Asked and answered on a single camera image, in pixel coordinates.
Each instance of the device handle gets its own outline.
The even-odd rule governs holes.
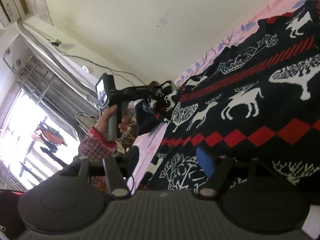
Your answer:
[[[118,105],[117,111],[108,120],[108,140],[114,141],[122,136],[118,124],[121,123],[122,117],[127,113],[128,102],[122,102]]]

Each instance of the pink bed sheet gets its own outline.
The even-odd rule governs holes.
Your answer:
[[[272,16],[281,15],[286,12],[295,11],[302,6],[306,0],[271,0],[262,10],[255,14],[247,23],[235,29],[226,38],[220,41],[209,52],[204,54],[195,64],[188,68],[182,75],[180,75],[174,82],[177,86],[183,84],[189,77],[200,74],[208,66],[212,64],[214,59],[223,51],[225,47],[238,45],[244,41],[251,34],[255,33],[259,26],[257,21],[259,19],[270,18]],[[161,124],[148,134],[138,136],[134,145],[139,147],[140,156],[139,162],[133,172],[134,190],[146,172],[148,165],[156,153],[161,140],[164,136],[166,124]],[[128,182],[129,188],[132,187],[132,179]]]

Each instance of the checkered sleeve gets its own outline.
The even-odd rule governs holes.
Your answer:
[[[92,127],[84,137],[84,140],[80,143],[78,155],[75,156],[73,160],[87,156],[91,162],[98,162],[113,154],[115,149],[115,142],[103,141],[97,130]],[[91,184],[95,187],[99,187],[100,183],[103,181],[104,177],[93,177]]]

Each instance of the red diamond pattern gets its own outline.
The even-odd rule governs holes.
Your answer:
[[[246,138],[242,132],[239,130],[234,130],[233,132],[229,133],[225,138],[224,141],[230,148],[236,146],[239,142],[242,142]]]
[[[218,132],[214,132],[205,139],[205,142],[207,143],[207,145],[212,147],[222,140],[223,137]]]
[[[178,146],[179,144],[183,143],[182,138],[179,138],[178,140],[176,140],[176,142],[174,143],[174,146]]]
[[[191,136],[187,137],[184,141],[183,141],[183,146],[185,146],[189,141],[191,140]]]
[[[163,138],[160,144],[164,145],[166,142],[167,142],[167,138]]]
[[[191,143],[193,144],[193,146],[198,145],[199,143],[201,143],[203,141],[204,137],[202,136],[201,133],[198,133],[196,136],[194,136],[191,139]]]
[[[255,131],[252,135],[248,136],[248,140],[252,142],[256,147],[264,144],[270,140],[276,133],[266,126],[261,127],[259,130]]]
[[[175,142],[175,139],[172,138],[169,141],[167,141],[167,144],[168,144],[169,147],[171,147],[172,145],[174,145],[174,142]]]
[[[312,127],[320,131],[320,119],[316,121]],[[163,138],[160,144],[167,144],[169,147],[173,145],[178,146],[180,144],[185,146],[188,142],[191,141],[192,145],[196,146],[203,140],[205,140],[207,145],[213,147],[220,141],[224,140],[225,143],[230,148],[232,148],[247,138],[248,141],[252,142],[256,147],[259,147],[270,140],[273,136],[278,135],[284,141],[292,145],[296,143],[302,136],[304,136],[310,130],[310,128],[311,125],[294,118],[277,133],[266,126],[263,126],[248,137],[246,137],[239,130],[234,130],[225,138],[223,138],[218,132],[214,132],[206,138],[204,138],[201,133],[198,133],[196,136],[189,136],[185,140],[183,140],[182,138],[179,138],[177,140],[175,140],[174,138],[171,138],[170,140],[168,140],[167,138]]]
[[[292,145],[304,136],[310,128],[311,126],[307,123],[294,118],[277,135]]]

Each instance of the person's hand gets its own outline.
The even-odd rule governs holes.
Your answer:
[[[97,132],[101,135],[104,141],[108,141],[108,120],[109,118],[117,111],[117,105],[107,107],[104,112],[102,113],[102,116],[98,120],[95,128]],[[121,133],[126,133],[128,131],[129,126],[129,111],[127,111],[127,114],[122,118],[122,123],[118,125],[118,128],[120,129]]]

